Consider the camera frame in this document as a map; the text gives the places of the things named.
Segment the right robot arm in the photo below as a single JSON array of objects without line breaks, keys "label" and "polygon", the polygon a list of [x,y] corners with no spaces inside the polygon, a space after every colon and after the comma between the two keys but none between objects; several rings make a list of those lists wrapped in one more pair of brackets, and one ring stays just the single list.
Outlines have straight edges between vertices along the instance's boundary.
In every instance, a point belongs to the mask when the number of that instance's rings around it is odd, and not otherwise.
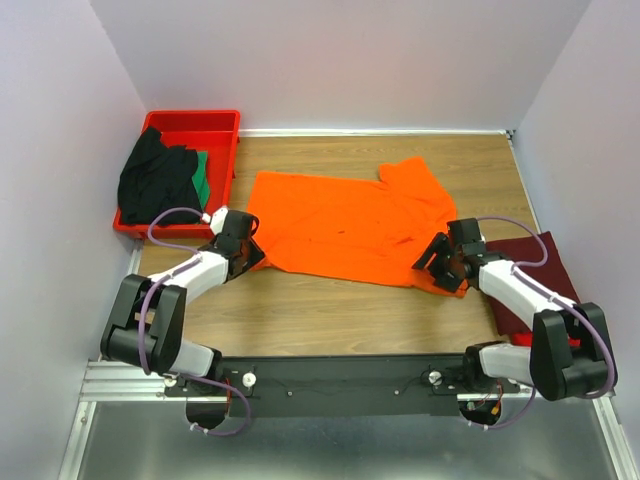
[{"label": "right robot arm", "polygon": [[604,311],[578,303],[524,272],[526,262],[488,249],[476,218],[450,221],[413,267],[450,293],[471,286],[505,306],[531,331],[528,347],[493,342],[466,349],[467,378],[511,379],[545,399],[595,399],[609,393],[618,373]]}]

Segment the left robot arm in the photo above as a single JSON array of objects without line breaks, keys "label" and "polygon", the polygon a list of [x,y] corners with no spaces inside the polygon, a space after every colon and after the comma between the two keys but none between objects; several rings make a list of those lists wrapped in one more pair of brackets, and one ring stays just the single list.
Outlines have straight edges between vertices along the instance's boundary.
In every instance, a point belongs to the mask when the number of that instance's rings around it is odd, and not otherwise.
[{"label": "left robot arm", "polygon": [[251,270],[265,254],[253,239],[256,216],[222,207],[200,219],[213,239],[198,249],[176,245],[191,253],[187,260],[161,273],[122,280],[100,341],[103,357],[146,374],[221,380],[221,352],[183,336],[186,307]]}]

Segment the orange t-shirt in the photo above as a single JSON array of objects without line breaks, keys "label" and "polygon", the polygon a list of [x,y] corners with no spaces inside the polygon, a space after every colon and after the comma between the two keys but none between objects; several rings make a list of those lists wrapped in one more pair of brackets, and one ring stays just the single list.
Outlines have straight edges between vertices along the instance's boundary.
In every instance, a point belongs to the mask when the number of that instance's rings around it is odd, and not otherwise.
[{"label": "orange t-shirt", "polygon": [[420,157],[381,164],[375,180],[261,171],[247,210],[262,268],[445,292],[413,265],[457,209]]}]

